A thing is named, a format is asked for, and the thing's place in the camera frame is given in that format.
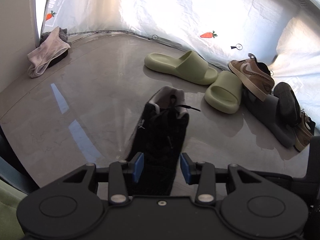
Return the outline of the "pinkish white cloth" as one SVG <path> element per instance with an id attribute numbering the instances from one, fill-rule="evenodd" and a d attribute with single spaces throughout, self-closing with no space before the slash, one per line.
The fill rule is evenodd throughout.
<path id="1" fill-rule="evenodd" d="M 41 76 L 53 59 L 71 48 L 69 44 L 59 38 L 59 28 L 53 29 L 48 38 L 27 55 L 28 61 L 31 63 L 28 69 L 29 77 Z"/>

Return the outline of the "black Puma sneaker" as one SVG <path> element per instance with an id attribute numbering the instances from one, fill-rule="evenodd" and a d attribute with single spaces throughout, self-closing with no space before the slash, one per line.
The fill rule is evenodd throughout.
<path id="1" fill-rule="evenodd" d="M 184 91 L 170 86 L 162 87 L 145 104 L 126 158 L 131 161 L 136 153 L 144 154 L 139 181 L 130 189 L 132 196 L 170 195 L 190 109 Z"/>

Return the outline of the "green slide sandal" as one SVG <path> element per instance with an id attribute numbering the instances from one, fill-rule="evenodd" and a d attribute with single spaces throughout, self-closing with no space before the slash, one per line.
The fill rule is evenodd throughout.
<path id="1" fill-rule="evenodd" d="M 222 71 L 205 92 L 205 101 L 226 114 L 238 111 L 242 95 L 242 81 L 233 73 Z"/>
<path id="2" fill-rule="evenodd" d="M 179 58 L 150 53 L 145 57 L 144 64 L 150 70 L 170 74 L 197 85 L 211 85 L 218 77 L 217 70 L 192 50 Z"/>

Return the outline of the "white printed bed sheet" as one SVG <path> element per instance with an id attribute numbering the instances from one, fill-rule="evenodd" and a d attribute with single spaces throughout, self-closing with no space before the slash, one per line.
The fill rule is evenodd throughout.
<path id="1" fill-rule="evenodd" d="M 39 32 L 123 32 L 226 68 L 249 53 L 319 122 L 319 0 L 35 0 Z"/>

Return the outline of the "dark grey cloth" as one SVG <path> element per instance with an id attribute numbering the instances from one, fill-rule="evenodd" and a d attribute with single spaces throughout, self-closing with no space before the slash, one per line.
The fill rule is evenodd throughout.
<path id="1" fill-rule="evenodd" d="M 50 35 L 50 32 L 45 32 L 41 34 L 40 37 L 40 44 L 42 44 Z M 71 42 L 68 41 L 68 35 L 67 35 L 67 28 L 61 29 L 59 28 L 59 38 L 63 41 L 66 42 L 71 46 Z M 62 53 L 60 56 L 57 58 L 53 59 L 50 64 L 48 65 L 48 68 L 54 66 L 55 64 L 59 63 L 61 60 L 63 60 L 66 56 L 68 55 L 68 50 L 66 50 L 64 53 Z"/>

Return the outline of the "dark grey slide sandal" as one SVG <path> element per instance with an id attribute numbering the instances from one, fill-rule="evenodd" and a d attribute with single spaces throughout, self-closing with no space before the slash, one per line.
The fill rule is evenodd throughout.
<path id="1" fill-rule="evenodd" d="M 253 116 L 270 130 L 285 148 L 290 148 L 294 145 L 295 133 L 281 115 L 277 97 L 268 94 L 266 99 L 261 101 L 245 88 L 242 91 L 241 102 Z"/>

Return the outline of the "brown white Jordan sneaker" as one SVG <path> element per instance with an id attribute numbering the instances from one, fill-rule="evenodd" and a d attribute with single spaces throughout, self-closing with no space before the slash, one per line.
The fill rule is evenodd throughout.
<path id="1" fill-rule="evenodd" d="M 275 84 L 271 77 L 271 71 L 265 63 L 258 62 L 254 54 L 248 53 L 248 58 L 244 60 L 230 61 L 228 68 L 260 101 L 265 101 L 267 96 L 271 94 Z"/>

